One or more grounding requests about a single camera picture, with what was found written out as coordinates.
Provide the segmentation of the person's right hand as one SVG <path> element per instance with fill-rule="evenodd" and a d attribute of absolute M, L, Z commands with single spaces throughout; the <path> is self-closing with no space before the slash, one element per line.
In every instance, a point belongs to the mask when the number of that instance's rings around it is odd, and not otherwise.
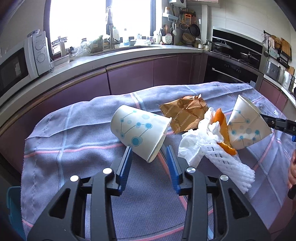
<path fill-rule="evenodd" d="M 288 188 L 291 189 L 293 185 L 296 185 L 296 164 L 295 164 L 295 154 L 296 152 L 293 151 L 292 158 L 290 161 L 290 167 L 288 170 Z"/>

